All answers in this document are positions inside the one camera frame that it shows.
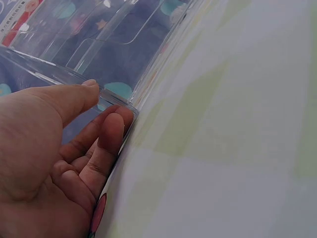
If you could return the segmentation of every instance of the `finger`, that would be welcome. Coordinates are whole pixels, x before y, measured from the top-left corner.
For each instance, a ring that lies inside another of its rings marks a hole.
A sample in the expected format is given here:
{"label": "finger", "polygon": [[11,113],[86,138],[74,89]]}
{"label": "finger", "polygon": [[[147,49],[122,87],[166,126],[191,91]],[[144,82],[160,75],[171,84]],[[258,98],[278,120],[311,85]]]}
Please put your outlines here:
{"label": "finger", "polygon": [[104,121],[97,148],[93,156],[79,174],[81,180],[98,198],[122,145],[124,120],[121,115],[112,113]]}
{"label": "finger", "polygon": [[89,215],[92,214],[96,199],[78,177],[72,165],[64,160],[57,161],[53,166],[51,176],[53,183],[69,200],[83,207]]}
{"label": "finger", "polygon": [[94,142],[94,144],[90,147],[90,149],[87,151],[87,153],[84,156],[79,157],[78,159],[74,160],[71,163],[78,173],[80,173],[83,170],[83,168],[87,165],[88,161],[93,156],[94,151],[97,147],[97,143],[98,143],[98,139]]}
{"label": "finger", "polygon": [[65,127],[81,113],[97,104],[99,86],[95,80],[88,80],[88,86],[55,85],[28,88],[23,93],[36,96],[46,102],[59,114],[63,127]]}
{"label": "finger", "polygon": [[123,118],[125,135],[133,122],[134,115],[129,109],[125,107],[118,108],[117,110],[115,110],[115,113],[118,113]]}
{"label": "finger", "polygon": [[94,141],[98,138],[106,117],[111,113],[117,113],[122,116],[126,133],[132,124],[133,113],[125,107],[111,106],[91,121],[73,140],[61,147],[59,153],[66,162],[72,163],[75,159],[86,154]]}
{"label": "finger", "polygon": [[107,108],[104,112],[93,119],[87,126],[82,129],[82,131],[69,143],[63,145],[59,154],[62,158],[71,163],[74,159],[84,156],[92,144],[96,141],[99,136],[100,129],[105,121],[106,117],[114,113],[119,106],[111,106]]}

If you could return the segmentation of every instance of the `fingernail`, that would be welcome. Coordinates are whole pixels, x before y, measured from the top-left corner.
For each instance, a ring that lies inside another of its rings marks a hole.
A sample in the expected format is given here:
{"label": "fingernail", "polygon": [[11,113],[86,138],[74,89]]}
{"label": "fingernail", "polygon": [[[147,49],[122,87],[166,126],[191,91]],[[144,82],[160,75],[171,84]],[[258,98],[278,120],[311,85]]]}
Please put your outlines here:
{"label": "fingernail", "polygon": [[95,84],[97,84],[97,81],[94,79],[89,79],[89,80],[82,83],[82,85],[84,85],[84,86],[93,86]]}

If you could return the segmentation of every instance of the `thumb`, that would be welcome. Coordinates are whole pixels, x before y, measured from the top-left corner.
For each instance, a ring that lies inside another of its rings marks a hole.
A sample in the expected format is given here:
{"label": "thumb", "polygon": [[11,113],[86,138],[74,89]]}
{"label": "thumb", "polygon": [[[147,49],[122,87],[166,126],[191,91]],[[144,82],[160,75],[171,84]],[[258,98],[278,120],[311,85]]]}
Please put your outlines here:
{"label": "thumb", "polygon": [[55,85],[29,88],[25,93],[44,100],[60,115],[63,127],[66,127],[81,113],[98,103],[99,86],[94,79],[82,85]]}

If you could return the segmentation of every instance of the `skin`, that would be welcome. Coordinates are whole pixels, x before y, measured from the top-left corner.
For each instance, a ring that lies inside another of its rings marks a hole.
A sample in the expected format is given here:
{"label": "skin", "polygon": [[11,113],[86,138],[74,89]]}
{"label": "skin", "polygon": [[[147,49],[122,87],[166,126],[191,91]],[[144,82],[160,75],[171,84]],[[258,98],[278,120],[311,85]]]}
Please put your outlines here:
{"label": "skin", "polygon": [[97,83],[84,84],[0,98],[0,237],[88,234],[133,114],[112,106],[61,145],[63,128],[98,102]]}

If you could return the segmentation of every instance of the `star pattern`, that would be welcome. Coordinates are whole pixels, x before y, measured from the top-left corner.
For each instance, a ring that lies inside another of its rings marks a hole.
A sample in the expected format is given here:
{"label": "star pattern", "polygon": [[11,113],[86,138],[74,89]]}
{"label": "star pattern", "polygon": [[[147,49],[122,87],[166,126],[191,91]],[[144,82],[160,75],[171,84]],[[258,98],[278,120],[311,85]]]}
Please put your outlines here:
{"label": "star pattern", "polygon": [[98,30],[100,31],[107,25],[107,22],[102,19],[100,22],[97,22],[96,25],[98,26]]}

